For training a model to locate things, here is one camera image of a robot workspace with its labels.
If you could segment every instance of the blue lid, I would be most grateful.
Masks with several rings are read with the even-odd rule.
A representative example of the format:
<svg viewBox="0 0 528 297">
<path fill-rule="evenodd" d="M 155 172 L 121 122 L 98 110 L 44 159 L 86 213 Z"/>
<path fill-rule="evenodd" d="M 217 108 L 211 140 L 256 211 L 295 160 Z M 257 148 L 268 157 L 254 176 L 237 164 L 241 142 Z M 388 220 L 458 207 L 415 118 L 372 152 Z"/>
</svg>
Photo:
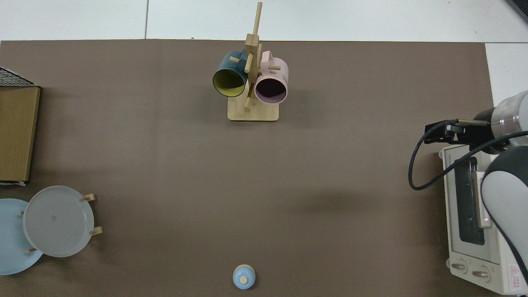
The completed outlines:
<svg viewBox="0 0 528 297">
<path fill-rule="evenodd" d="M 27 241 L 22 227 L 23 216 L 27 202 L 18 199 L 0 199 L 0 275 L 18 273 L 28 269 L 42 256 Z"/>
<path fill-rule="evenodd" d="M 238 266 L 233 272 L 233 283 L 237 288 L 246 290 L 255 284 L 255 270 L 247 264 Z"/>
</svg>

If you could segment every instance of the mug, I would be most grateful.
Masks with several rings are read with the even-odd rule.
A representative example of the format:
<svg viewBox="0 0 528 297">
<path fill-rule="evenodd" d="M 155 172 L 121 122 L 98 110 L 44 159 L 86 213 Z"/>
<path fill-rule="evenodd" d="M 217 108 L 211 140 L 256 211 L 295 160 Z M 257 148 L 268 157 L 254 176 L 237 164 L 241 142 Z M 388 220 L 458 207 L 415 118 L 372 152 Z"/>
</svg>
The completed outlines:
<svg viewBox="0 0 528 297">
<path fill-rule="evenodd" d="M 274 58 L 270 51 L 262 53 L 260 62 L 262 75 L 255 83 L 255 96 L 267 104 L 279 104 L 288 96 L 288 65 Z"/>
<path fill-rule="evenodd" d="M 213 75 L 214 88 L 222 95 L 236 97 L 246 88 L 248 74 L 244 72 L 246 67 L 246 50 L 241 52 L 229 52 L 225 55 Z"/>
</svg>

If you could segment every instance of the gray plate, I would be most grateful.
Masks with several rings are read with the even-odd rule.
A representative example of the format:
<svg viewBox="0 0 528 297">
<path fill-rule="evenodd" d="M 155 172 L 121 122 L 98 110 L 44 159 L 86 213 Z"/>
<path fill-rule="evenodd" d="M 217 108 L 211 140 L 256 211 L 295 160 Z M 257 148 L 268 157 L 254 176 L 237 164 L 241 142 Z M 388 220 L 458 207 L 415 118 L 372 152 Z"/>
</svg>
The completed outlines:
<svg viewBox="0 0 528 297">
<path fill-rule="evenodd" d="M 93 230 L 93 212 L 82 197 L 61 185 L 38 192 L 24 213 L 24 233 L 31 245 L 53 257 L 81 251 Z"/>
</svg>

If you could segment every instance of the oven window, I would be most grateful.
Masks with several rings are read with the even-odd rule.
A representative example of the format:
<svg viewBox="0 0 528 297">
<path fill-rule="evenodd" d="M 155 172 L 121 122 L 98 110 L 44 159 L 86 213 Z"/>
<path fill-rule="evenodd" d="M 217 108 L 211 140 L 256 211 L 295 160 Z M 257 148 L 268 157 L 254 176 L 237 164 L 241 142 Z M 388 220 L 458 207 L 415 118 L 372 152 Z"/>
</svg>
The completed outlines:
<svg viewBox="0 0 528 297">
<path fill-rule="evenodd" d="M 476 171 L 477 158 L 475 157 L 455 167 L 458 232 L 463 242 L 484 245 L 484 230 L 479 228 L 477 221 L 477 191 L 473 174 Z"/>
</svg>

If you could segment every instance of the black cable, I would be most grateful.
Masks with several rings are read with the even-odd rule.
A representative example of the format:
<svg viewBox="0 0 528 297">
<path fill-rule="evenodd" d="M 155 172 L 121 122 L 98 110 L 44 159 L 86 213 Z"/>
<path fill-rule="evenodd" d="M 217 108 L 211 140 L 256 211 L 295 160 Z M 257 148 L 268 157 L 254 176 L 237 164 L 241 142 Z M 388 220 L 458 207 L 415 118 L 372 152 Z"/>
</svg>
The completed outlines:
<svg viewBox="0 0 528 297">
<path fill-rule="evenodd" d="M 435 183 L 437 180 L 439 180 L 440 178 L 443 177 L 443 175 L 442 176 L 437 176 L 437 177 L 433 178 L 430 182 L 428 182 L 428 183 L 426 183 L 426 184 L 424 184 L 422 186 L 416 187 L 414 185 L 414 183 L 412 182 L 412 168 L 414 166 L 414 158 L 416 158 L 416 154 L 418 153 L 418 149 L 420 148 L 422 143 L 425 141 L 425 139 L 429 135 L 431 135 L 431 133 L 436 131 L 438 128 L 442 128 L 442 127 L 447 126 L 447 125 L 453 125 L 453 124 L 456 124 L 457 122 L 458 122 L 458 120 L 456 120 L 456 119 L 443 120 L 442 122 L 439 122 L 436 125 L 434 125 L 433 127 L 429 128 L 429 130 L 427 130 L 423 134 L 422 138 L 420 138 L 420 140 L 418 141 L 418 143 L 414 147 L 414 151 L 412 151 L 411 161 L 409 163 L 409 171 L 407 173 L 407 178 L 409 179 L 409 185 L 411 186 L 412 189 L 417 190 L 417 191 L 418 190 L 423 190 L 423 189 L 429 187 L 431 184 Z"/>
<path fill-rule="evenodd" d="M 503 136 L 497 137 L 497 138 L 495 138 L 493 140 L 490 140 L 488 142 L 485 142 L 485 143 L 477 146 L 476 148 L 474 148 L 469 153 L 467 153 L 464 156 L 462 156 L 460 159 L 458 159 L 455 162 L 453 162 L 453 164 L 451 164 L 449 167 L 447 167 L 444 171 L 442 171 L 439 175 L 434 177 L 428 183 L 426 183 L 424 185 L 421 185 L 421 186 L 414 185 L 414 183 L 412 182 L 412 168 L 414 166 L 414 158 L 416 157 L 416 154 L 418 153 L 418 149 L 420 148 L 421 144 L 424 142 L 424 140 L 427 138 L 427 136 L 429 136 L 431 133 L 436 131 L 438 128 L 444 127 L 446 125 L 456 124 L 457 122 L 458 122 L 458 120 L 456 120 L 456 119 L 442 121 L 442 122 L 436 124 L 435 126 L 431 127 L 429 130 L 427 130 L 424 133 L 424 135 L 422 136 L 422 138 L 420 138 L 420 141 L 418 141 L 418 143 L 416 144 L 416 147 L 414 148 L 414 151 L 412 152 L 411 161 L 409 163 L 409 172 L 408 172 L 408 175 L 407 175 L 407 177 L 409 179 L 409 185 L 411 186 L 412 189 L 419 191 L 419 190 L 423 190 L 423 189 L 426 189 L 426 188 L 430 187 L 432 184 L 437 182 L 439 179 L 443 178 L 444 175 L 446 175 L 449 171 L 453 170 L 453 168 L 458 166 L 460 163 L 462 163 L 463 161 L 467 160 L 468 158 L 470 158 L 474 154 L 480 152 L 481 150 L 483 150 L 483 149 L 485 149 L 487 147 L 490 147 L 490 146 L 492 146 L 494 144 L 497 144 L 497 143 L 504 142 L 504 141 L 509 140 L 511 138 L 516 138 L 516 137 L 527 136 L 528 135 L 528 131 L 521 131 L 521 132 L 516 132 L 516 133 L 512 133 L 512 134 L 503 135 Z"/>
</svg>

